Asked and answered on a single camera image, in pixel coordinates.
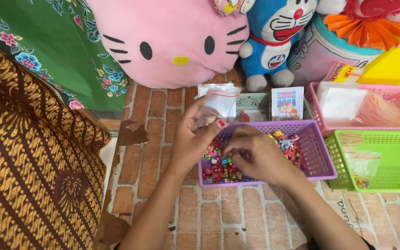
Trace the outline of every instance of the black eye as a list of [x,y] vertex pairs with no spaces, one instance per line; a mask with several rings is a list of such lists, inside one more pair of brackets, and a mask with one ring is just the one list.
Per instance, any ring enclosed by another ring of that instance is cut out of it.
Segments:
[[206,54],[210,55],[214,52],[214,49],[216,48],[216,43],[214,42],[214,38],[209,36],[206,37],[204,41],[204,51]]
[[140,52],[141,55],[146,59],[146,60],[151,60],[152,59],[152,48],[149,46],[147,42],[142,42],[140,44]]

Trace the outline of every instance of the purple plastic basket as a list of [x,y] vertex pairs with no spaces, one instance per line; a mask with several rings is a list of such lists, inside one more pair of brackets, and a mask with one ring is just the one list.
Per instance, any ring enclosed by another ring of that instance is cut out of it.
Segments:
[[[222,138],[226,135],[231,136],[234,128],[239,125],[251,125],[264,134],[273,133],[276,130],[282,131],[286,136],[297,134],[298,144],[303,150],[303,161],[307,168],[303,170],[305,176],[310,181],[330,180],[337,177],[336,169],[331,161],[325,141],[320,133],[319,127],[314,120],[282,121],[282,122],[242,122],[233,123],[228,128],[223,129],[218,135]],[[211,168],[211,162],[201,159],[198,163],[199,184],[202,188],[215,188],[226,186],[256,185],[264,184],[263,181],[233,182],[219,184],[203,184],[203,170]]]

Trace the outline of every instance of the yellow nose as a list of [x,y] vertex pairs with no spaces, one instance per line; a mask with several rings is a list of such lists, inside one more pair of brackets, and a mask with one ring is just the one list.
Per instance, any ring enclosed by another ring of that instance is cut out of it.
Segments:
[[189,62],[189,58],[186,57],[186,56],[177,56],[176,58],[174,58],[174,59],[172,60],[172,62],[173,62],[175,65],[183,66],[183,65],[185,65],[186,63]]

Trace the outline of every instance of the brown batik fabric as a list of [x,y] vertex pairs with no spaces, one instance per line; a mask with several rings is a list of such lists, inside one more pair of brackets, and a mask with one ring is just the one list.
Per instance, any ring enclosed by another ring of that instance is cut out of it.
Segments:
[[0,249],[92,249],[109,140],[0,51]]

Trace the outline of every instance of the brick pattern surface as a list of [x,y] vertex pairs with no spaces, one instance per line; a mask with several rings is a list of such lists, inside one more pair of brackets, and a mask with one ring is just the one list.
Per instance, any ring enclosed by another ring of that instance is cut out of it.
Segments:
[[[241,71],[233,69],[208,82],[241,86],[241,79]],[[196,95],[196,87],[161,90],[131,82],[124,119],[137,122],[130,125],[132,130],[145,125],[149,142],[120,148],[110,213],[130,224],[139,216],[169,162],[175,126]],[[400,194],[359,194],[331,190],[325,181],[311,184],[376,249],[400,250]],[[310,236],[296,205],[281,188],[203,190],[197,166],[183,181],[169,227],[175,230],[168,230],[165,250],[288,250]]]

